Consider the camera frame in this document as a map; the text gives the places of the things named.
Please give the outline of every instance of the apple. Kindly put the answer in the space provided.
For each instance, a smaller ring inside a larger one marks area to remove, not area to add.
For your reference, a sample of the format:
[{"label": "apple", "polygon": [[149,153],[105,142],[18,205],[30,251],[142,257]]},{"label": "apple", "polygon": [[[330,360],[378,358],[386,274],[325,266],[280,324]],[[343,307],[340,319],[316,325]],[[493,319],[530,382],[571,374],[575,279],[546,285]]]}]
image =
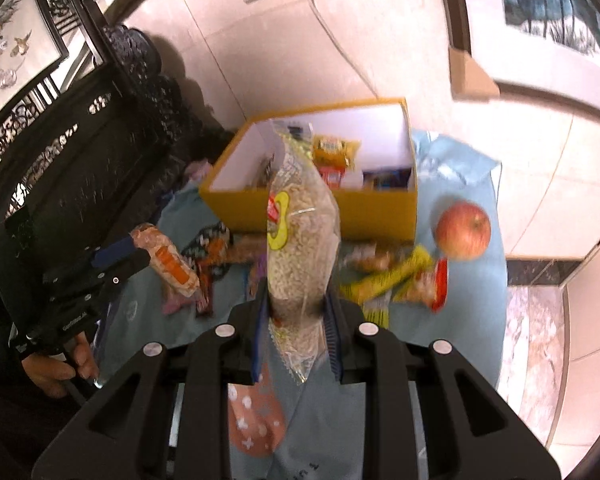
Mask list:
[{"label": "apple", "polygon": [[475,260],[489,246],[491,222],[480,206],[461,200],[442,213],[434,236],[449,259]]}]

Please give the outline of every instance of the marble floor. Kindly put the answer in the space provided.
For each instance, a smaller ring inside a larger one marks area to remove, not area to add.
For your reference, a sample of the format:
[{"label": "marble floor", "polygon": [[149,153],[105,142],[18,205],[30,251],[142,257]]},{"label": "marble floor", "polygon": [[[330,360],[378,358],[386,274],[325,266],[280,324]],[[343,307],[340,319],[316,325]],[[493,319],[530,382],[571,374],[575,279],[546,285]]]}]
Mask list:
[{"label": "marble floor", "polygon": [[564,308],[557,286],[511,286],[498,392],[549,444],[564,359]]}]

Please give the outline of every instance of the yellow box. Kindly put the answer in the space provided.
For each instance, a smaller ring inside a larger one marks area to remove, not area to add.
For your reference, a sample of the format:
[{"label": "yellow box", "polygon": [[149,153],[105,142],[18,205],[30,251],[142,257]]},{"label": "yellow box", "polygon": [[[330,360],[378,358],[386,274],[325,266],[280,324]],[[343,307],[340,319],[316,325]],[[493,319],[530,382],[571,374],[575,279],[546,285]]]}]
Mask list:
[{"label": "yellow box", "polygon": [[304,108],[248,121],[200,185],[201,197],[230,230],[267,229],[267,190],[245,187],[253,181],[264,156],[275,160],[283,150],[273,120],[310,123],[315,135],[360,140],[355,165],[361,170],[411,166],[408,189],[337,189],[333,195],[340,207],[342,238],[413,242],[418,187],[407,103],[401,98]]}]

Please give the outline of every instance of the blue tablecloth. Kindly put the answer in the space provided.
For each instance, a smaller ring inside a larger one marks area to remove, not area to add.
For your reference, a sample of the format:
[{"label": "blue tablecloth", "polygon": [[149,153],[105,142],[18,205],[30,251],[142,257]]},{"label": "blue tablecloth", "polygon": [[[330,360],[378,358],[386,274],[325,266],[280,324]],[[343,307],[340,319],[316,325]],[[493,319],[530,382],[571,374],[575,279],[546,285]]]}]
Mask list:
[{"label": "blue tablecloth", "polygon": [[[448,137],[413,132],[413,139],[418,165],[416,241],[435,254],[431,226],[458,198],[478,203],[488,213],[492,235],[491,243],[480,259],[450,263],[448,298],[442,311],[433,314],[421,305],[392,304],[390,329],[404,341],[424,346],[435,339],[447,339],[495,386],[502,358],[507,293],[506,260],[498,226],[496,193],[490,177],[490,171],[497,163]],[[176,193],[164,209],[158,227],[182,250],[217,222],[200,199],[196,187],[190,184]],[[215,316],[203,320],[197,319],[189,309],[163,316],[158,277],[151,269],[136,274],[125,287],[119,307],[109,320],[106,339],[99,352],[101,380],[111,377],[147,342],[160,341],[170,347],[186,344],[226,320],[231,307],[245,299],[245,273],[244,267],[232,266],[214,283]],[[359,479],[362,474],[364,387],[335,383],[328,361],[324,359],[314,365],[308,381],[298,385],[270,342],[266,365],[266,386],[273,389],[275,397],[273,412],[279,413],[281,420],[263,415],[262,423],[259,423],[261,433],[254,435],[270,438],[280,425],[284,431],[276,433],[277,440],[267,440],[271,443],[268,452],[256,452],[257,447],[253,447],[250,437],[234,438],[231,449],[234,477]],[[253,390],[245,397],[262,396],[261,390]],[[244,420],[238,423],[241,434],[251,431],[246,425]],[[416,430],[418,450],[423,450],[422,429],[418,429],[417,416]],[[421,476],[425,478],[422,452],[420,458]]]}]

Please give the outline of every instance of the white cable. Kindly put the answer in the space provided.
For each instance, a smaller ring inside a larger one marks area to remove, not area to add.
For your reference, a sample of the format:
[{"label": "white cable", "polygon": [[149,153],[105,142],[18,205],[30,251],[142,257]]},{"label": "white cable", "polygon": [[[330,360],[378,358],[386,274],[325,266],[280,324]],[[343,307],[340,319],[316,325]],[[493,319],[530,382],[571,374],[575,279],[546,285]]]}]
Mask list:
[{"label": "white cable", "polygon": [[331,40],[331,43],[333,43],[333,46],[340,53],[340,55],[343,57],[344,61],[346,61],[347,63],[349,63],[350,67],[354,70],[354,72],[356,74],[358,74],[358,76],[359,76],[360,79],[362,79],[362,81],[366,85],[366,87],[369,88],[369,91],[376,98],[378,98],[379,95],[378,95],[378,92],[376,91],[376,88],[374,87],[373,83],[371,81],[369,81],[369,78],[366,76],[365,72],[360,67],[358,67],[356,65],[356,63],[344,51],[344,49],[340,45],[340,43],[338,43],[338,40],[336,40],[336,37],[331,32],[331,29],[329,28],[329,25],[327,25],[327,23],[324,21],[324,18],[320,14],[320,11],[315,6],[315,1],[314,0],[307,0],[307,1],[309,3],[309,7],[311,7],[311,10],[314,12],[315,18],[318,20],[318,23],[320,23],[320,26],[324,29],[325,33],[327,34],[327,36]]}]

